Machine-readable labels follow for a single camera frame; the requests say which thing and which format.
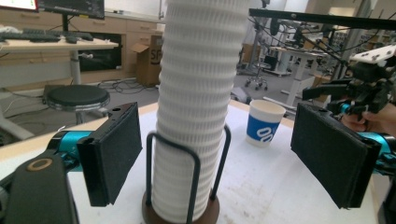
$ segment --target wooden base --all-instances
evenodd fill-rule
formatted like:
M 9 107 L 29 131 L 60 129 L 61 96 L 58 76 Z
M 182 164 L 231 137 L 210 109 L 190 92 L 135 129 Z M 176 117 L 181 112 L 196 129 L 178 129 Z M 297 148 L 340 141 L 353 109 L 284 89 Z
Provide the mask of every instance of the wooden base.
M 207 207 L 204 213 L 197 220 L 193 221 L 193 224 L 216 224 L 219 217 L 220 205 L 219 199 L 216 197 L 214 201 L 208 200 Z M 142 213 L 143 219 L 145 219 L 147 224 L 175 224 L 168 222 L 158 216 L 158 214 L 154 211 L 153 207 L 146 205 L 146 192 L 143 195 L 142 199 Z

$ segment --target paper cup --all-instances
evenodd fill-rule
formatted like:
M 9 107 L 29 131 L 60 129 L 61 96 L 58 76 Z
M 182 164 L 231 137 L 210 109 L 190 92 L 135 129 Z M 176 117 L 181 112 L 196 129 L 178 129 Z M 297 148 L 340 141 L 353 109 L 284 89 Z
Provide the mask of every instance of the paper cup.
M 286 109 L 272 102 L 253 100 L 250 102 L 247 121 L 247 141 L 256 147 L 268 147 Z

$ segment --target ribbed white cylinder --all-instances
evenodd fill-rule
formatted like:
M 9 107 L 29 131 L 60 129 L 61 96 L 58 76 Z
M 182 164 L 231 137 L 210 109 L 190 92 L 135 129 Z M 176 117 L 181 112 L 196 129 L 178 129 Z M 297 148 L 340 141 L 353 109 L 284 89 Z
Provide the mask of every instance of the ribbed white cylinder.
M 205 211 L 216 170 L 249 1 L 167 3 L 157 132 L 200 157 L 196 220 Z M 152 205 L 163 219 L 186 221 L 192 171 L 190 155 L 156 144 Z

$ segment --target keyboard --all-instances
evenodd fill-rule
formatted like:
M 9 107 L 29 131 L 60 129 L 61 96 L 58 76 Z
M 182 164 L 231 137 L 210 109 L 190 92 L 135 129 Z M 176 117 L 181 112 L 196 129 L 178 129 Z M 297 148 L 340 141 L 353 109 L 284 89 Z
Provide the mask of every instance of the keyboard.
M 0 33 L 0 39 L 30 40 L 35 43 L 58 42 L 59 37 L 55 35 L 33 35 L 20 33 Z
M 90 33 L 83 32 L 75 32 L 75 31 L 55 31 L 55 30 L 40 30 L 40 29 L 31 29 L 24 28 L 24 34 L 32 34 L 32 35 L 54 35 L 54 36 L 73 36 L 76 38 L 81 38 L 83 40 L 93 41 L 93 37 Z

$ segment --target desk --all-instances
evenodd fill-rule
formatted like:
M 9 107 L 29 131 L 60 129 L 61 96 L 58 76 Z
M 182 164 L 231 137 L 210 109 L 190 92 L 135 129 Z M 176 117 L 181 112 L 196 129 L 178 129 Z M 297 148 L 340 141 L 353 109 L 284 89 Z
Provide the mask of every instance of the desk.
M 279 48 L 279 47 L 271 47 L 272 50 L 276 50 L 279 52 L 287 52 L 290 56 L 300 58 L 300 63 L 298 66 L 297 71 L 293 72 L 294 80 L 293 83 L 291 84 L 290 91 L 282 91 L 283 93 L 286 93 L 289 95 L 286 103 L 281 103 L 278 101 L 275 101 L 273 99 L 270 99 L 268 97 L 263 97 L 264 100 L 274 102 L 279 105 L 285 106 L 287 109 L 295 111 L 296 107 L 293 105 L 294 99 L 297 96 L 297 92 L 301 91 L 302 89 L 305 89 L 307 87 L 311 87 L 314 78 L 309 78 L 306 80 L 303 80 L 303 72 L 305 70 L 305 66 L 307 64 L 308 60 L 314 60 L 311 66 L 311 74 L 314 75 L 314 72 L 318 68 L 318 63 L 316 62 L 317 57 L 325 57 L 327 54 L 324 53 L 315 53 L 315 52 L 309 52 L 306 50 L 299 50 L 299 49 L 284 49 L 284 48 Z
M 70 51 L 70 61 L 57 63 L 28 63 L 5 65 L 0 69 L 0 88 L 23 85 L 33 82 L 48 81 L 60 78 L 73 78 L 74 84 L 81 84 L 79 71 L 78 51 L 82 49 L 113 49 L 118 44 L 100 39 L 93 41 L 78 41 L 77 44 L 68 44 L 64 39 L 57 43 L 32 43 L 26 40 L 7 40 L 0 43 L 0 53 L 29 53 L 49 51 Z M 20 139 L 34 136 L 4 118 L 0 106 L 0 127 Z
M 139 108 L 143 142 L 155 128 L 157 105 Z M 361 208 L 339 210 L 309 170 L 290 150 L 292 121 L 283 119 L 268 148 L 246 143 L 248 106 L 231 101 L 226 121 L 232 132 L 219 183 L 219 224 L 373 224 L 378 203 L 371 183 Z M 74 127 L 95 130 L 105 119 Z M 0 148 L 0 178 L 46 147 L 52 134 Z M 69 173 L 79 220 L 85 223 L 145 223 L 141 200 L 146 187 L 146 146 L 112 206 L 90 207 L 82 173 Z

